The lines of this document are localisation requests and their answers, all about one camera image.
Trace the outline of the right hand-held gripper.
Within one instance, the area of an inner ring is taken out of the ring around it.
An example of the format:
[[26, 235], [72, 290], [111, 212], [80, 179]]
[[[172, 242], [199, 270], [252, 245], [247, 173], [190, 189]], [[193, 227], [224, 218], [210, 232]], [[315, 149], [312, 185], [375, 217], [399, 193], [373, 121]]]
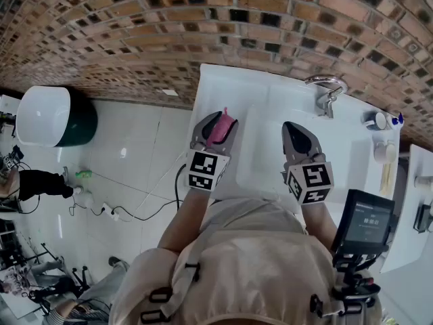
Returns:
[[[308, 129], [286, 121], [281, 128], [286, 156], [283, 182], [299, 205], [324, 202], [334, 188], [331, 162], [326, 161], [317, 137]], [[298, 154], [292, 154], [292, 147]]]

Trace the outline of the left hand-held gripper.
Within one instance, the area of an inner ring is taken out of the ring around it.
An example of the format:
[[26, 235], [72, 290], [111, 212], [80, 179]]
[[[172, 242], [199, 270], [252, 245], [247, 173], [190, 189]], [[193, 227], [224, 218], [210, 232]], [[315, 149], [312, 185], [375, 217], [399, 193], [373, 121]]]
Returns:
[[224, 176], [231, 160], [239, 121], [225, 125], [225, 134], [207, 146], [212, 130], [223, 112], [217, 111], [203, 118], [193, 129], [193, 139], [187, 153], [187, 185], [191, 188], [213, 192]]

